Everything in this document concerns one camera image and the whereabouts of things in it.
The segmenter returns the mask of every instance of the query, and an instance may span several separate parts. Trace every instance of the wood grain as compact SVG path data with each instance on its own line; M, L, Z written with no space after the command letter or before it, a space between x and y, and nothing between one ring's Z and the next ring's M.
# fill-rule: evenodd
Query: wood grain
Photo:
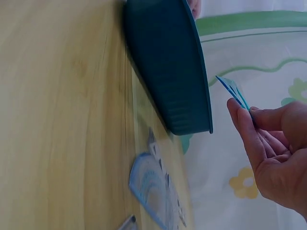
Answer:
M180 142L131 67L120 6L0 1L2 230L115 230L131 214L159 229L128 188L148 127L194 229Z

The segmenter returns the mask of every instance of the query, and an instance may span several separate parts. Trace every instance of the teal bowl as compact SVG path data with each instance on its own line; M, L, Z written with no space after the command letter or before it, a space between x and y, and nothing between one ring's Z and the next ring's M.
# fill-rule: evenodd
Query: teal bowl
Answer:
M127 0L126 43L166 127L213 132L205 61L186 0Z

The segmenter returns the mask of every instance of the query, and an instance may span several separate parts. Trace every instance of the hand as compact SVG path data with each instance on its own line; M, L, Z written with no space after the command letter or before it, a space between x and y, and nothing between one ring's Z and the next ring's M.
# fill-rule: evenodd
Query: hand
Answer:
M201 0L188 0L188 4L193 14L193 18L198 19L201 13Z
M227 107L262 196L307 219L307 105L252 107L249 113L232 98Z

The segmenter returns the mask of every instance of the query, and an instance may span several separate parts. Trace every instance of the green stripe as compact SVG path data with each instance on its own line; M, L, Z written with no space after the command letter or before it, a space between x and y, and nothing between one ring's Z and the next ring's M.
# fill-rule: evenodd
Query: green stripe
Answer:
M245 35L237 35L237 36L230 36L230 37L222 37L222 38L205 40L205 41L202 41L201 43L219 41L219 40L224 40L224 39L228 39L228 38L254 36L254 35L275 35L275 34L306 33L306 32L307 32L307 30L297 30L297 31L281 31L281 32L269 32L269 33L258 33L258 34L245 34Z
M264 11L201 18L199 36L260 28L307 27L307 12Z
M302 58L288 58L284 61L282 61L278 66L274 67L274 68L260 68L260 67L256 67L256 66L237 66L237 67L233 67L231 69L227 69L225 71L220 72L219 74L217 74L217 76L219 77L223 77L228 73L231 72L235 72L235 71L240 71L240 70L255 70L255 71L261 71L261 72L266 72L266 73L274 73L279 71L285 64L288 64L290 62L305 62L307 63L306 59L302 59ZM215 83L217 82L217 78L214 76L212 78L211 81L209 81L209 87L213 86Z

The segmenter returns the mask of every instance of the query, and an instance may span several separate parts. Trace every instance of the ruler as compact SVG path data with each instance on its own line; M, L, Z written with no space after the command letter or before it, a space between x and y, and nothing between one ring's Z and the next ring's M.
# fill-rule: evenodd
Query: ruler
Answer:
M120 226L118 230L138 230L135 216L132 215L126 219L126 221L122 224L122 226Z

